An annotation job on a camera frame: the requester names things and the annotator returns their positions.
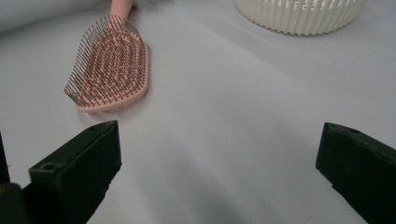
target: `brush bristle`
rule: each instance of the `brush bristle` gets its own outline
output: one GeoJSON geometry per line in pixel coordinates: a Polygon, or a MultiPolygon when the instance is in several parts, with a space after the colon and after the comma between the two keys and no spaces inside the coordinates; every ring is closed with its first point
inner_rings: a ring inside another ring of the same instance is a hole
{"type": "Polygon", "coordinates": [[[146,45],[129,21],[102,18],[81,39],[64,93],[80,110],[113,108],[108,105],[134,97],[147,84],[147,60],[146,45]]]}

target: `white ribbed container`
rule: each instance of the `white ribbed container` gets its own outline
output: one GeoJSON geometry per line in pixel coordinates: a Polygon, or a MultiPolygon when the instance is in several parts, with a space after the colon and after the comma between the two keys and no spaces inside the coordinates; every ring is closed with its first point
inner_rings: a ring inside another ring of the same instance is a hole
{"type": "Polygon", "coordinates": [[[321,35],[353,21],[366,0],[236,0],[249,20],[291,35],[321,35]]]}

